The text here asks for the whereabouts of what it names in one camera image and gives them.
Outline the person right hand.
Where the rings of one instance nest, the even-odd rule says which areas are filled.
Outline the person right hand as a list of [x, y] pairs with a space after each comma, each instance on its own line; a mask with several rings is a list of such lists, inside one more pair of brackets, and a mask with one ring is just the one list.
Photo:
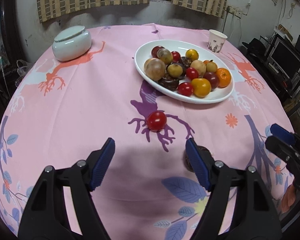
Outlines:
[[296, 188], [293, 184], [287, 187], [285, 194], [281, 200], [281, 212], [286, 213], [296, 201]]

